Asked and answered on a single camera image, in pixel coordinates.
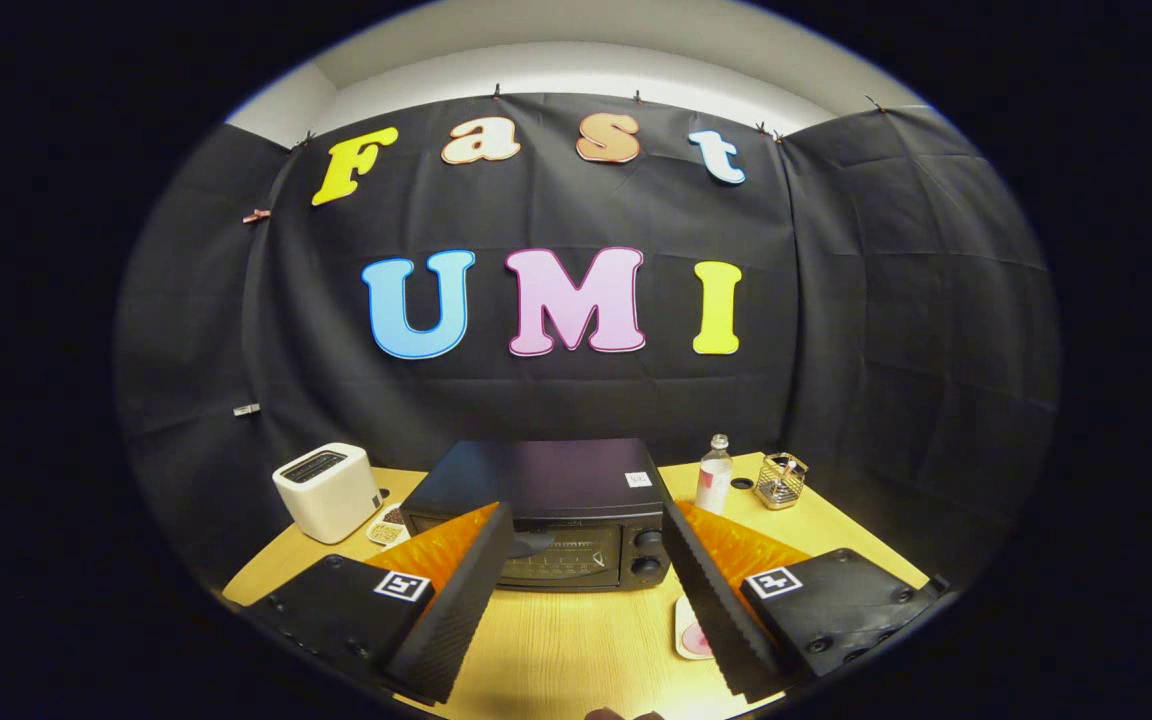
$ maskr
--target black backdrop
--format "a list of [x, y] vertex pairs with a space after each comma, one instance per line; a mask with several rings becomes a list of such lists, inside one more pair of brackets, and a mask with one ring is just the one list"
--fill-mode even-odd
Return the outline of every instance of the black backdrop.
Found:
[[[643, 154], [579, 159], [579, 121], [631, 114]], [[522, 151], [449, 167], [449, 128], [500, 115]], [[328, 150], [396, 127], [353, 195], [316, 209]], [[689, 132], [717, 129], [745, 182], [712, 179]], [[251, 209], [270, 220], [240, 223]], [[646, 346], [508, 351], [506, 256], [556, 252], [579, 279], [635, 247]], [[361, 270], [410, 259], [408, 320], [438, 323], [424, 262], [465, 249], [468, 329], [434, 359], [371, 338]], [[700, 260], [742, 272], [736, 354], [691, 350]], [[870, 111], [776, 143], [622, 97], [422, 105], [285, 151], [220, 127], [164, 197], [119, 317], [119, 403], [147, 500], [207, 588], [289, 523], [270, 473], [326, 442], [429, 469], [460, 438], [643, 437], [660, 464], [790, 448], [812, 482], [929, 573], [975, 575], [1043, 461], [1059, 338], [1037, 242], [991, 165], [931, 109]], [[259, 402], [256, 415], [233, 416]]]

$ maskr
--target clothespin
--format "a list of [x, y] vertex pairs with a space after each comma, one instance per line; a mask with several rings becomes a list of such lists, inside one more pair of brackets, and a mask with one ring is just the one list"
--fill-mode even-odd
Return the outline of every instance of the clothespin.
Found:
[[305, 139], [301, 141], [301, 142], [297, 142], [296, 145], [293, 145], [291, 149], [288, 150], [288, 152], [291, 152], [293, 150], [296, 150], [297, 147], [304, 147], [305, 145], [308, 145], [308, 143], [310, 143], [310, 141], [313, 141], [313, 139], [314, 139], [314, 132], [312, 132], [312, 131], [305, 131]]

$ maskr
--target oven handle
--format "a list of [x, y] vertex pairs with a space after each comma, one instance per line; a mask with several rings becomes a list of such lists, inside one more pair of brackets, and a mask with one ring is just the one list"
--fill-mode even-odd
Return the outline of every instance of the oven handle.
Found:
[[554, 533], [513, 533], [513, 544], [509, 546], [508, 559], [530, 558], [536, 553], [545, 551], [554, 543]]

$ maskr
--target hand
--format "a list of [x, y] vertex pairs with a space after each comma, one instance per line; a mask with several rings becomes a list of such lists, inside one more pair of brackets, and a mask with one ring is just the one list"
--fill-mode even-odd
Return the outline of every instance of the hand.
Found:
[[[616, 712], [601, 707], [599, 710], [590, 710], [585, 714], [585, 720], [626, 720], [624, 717], [616, 714]], [[652, 711], [645, 715], [638, 715], [634, 720], [664, 720], [659, 712]]]

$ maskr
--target ceiling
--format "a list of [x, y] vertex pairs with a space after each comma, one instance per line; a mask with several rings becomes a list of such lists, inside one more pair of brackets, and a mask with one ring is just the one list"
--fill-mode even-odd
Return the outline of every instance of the ceiling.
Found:
[[462, 50], [521, 41], [606, 41], [736, 70], [836, 115], [927, 105], [842, 47], [732, 0], [442, 0], [361, 32], [314, 60], [338, 88]]

